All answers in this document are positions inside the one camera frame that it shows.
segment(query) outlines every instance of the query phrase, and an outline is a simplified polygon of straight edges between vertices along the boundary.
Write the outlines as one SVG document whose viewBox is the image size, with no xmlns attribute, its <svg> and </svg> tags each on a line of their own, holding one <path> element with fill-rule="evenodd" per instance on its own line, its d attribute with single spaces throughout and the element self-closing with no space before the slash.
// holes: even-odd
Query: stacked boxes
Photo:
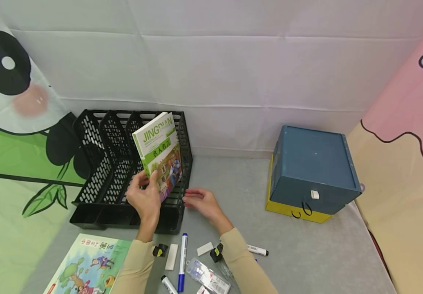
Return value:
<svg viewBox="0 0 423 294">
<path fill-rule="evenodd" d="M 283 126 L 265 209 L 323 223 L 361 194 L 343 134 Z"/>
</svg>

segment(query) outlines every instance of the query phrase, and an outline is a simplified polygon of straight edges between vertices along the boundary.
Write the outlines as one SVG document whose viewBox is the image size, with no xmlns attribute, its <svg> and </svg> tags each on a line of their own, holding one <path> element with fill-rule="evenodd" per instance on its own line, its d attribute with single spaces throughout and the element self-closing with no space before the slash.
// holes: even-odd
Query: book cover illustration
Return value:
<svg viewBox="0 0 423 294">
<path fill-rule="evenodd" d="M 130 245 L 79 234 L 44 294 L 109 294 Z"/>
<path fill-rule="evenodd" d="M 164 201 L 180 181 L 182 167 L 180 145 L 172 114 L 162 112 L 133 133 L 141 161 L 148 177 L 158 171 L 158 188 Z"/>
</svg>

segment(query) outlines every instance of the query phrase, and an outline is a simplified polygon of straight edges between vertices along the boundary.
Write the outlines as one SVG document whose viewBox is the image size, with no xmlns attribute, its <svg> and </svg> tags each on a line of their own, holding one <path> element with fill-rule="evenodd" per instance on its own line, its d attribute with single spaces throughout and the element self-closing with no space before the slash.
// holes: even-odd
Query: barcode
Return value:
<svg viewBox="0 0 423 294">
<path fill-rule="evenodd" d="M 212 285 L 212 288 L 215 292 L 218 292 L 218 294 L 224 294 L 225 290 L 223 288 L 221 288 L 217 283 L 213 283 L 211 285 Z"/>
<path fill-rule="evenodd" d="M 225 294 L 229 288 L 229 285 L 217 276 L 213 277 L 211 286 L 213 287 L 213 290 L 218 294 Z"/>
</svg>

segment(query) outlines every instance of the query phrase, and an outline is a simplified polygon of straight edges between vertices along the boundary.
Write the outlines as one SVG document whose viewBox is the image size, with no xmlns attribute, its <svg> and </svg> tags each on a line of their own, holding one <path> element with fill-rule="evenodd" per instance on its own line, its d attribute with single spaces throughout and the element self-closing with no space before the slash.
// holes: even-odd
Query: blue marker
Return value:
<svg viewBox="0 0 423 294">
<path fill-rule="evenodd" d="M 180 249 L 180 270 L 179 270 L 179 282 L 177 292 L 181 293 L 184 291 L 185 283 L 185 263 L 187 259 L 187 233 L 182 235 L 182 244 Z"/>
</svg>

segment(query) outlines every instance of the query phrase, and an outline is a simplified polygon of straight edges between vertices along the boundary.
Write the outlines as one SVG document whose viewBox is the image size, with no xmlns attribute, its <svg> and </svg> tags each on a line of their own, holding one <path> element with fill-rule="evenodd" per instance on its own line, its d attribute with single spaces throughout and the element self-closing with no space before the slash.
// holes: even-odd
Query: black desk file organizer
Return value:
<svg viewBox="0 0 423 294">
<path fill-rule="evenodd" d="M 125 192 L 131 178 L 143 170 L 131 134 L 161 111 L 84 110 L 74 122 L 90 176 L 72 202 L 76 210 L 70 222 L 83 229 L 139 227 L 136 210 L 127 203 Z M 192 150 L 184 113 L 172 111 L 180 144 L 182 178 L 161 205 L 158 234 L 180 232 L 184 216 L 182 198 L 189 186 Z"/>
</svg>

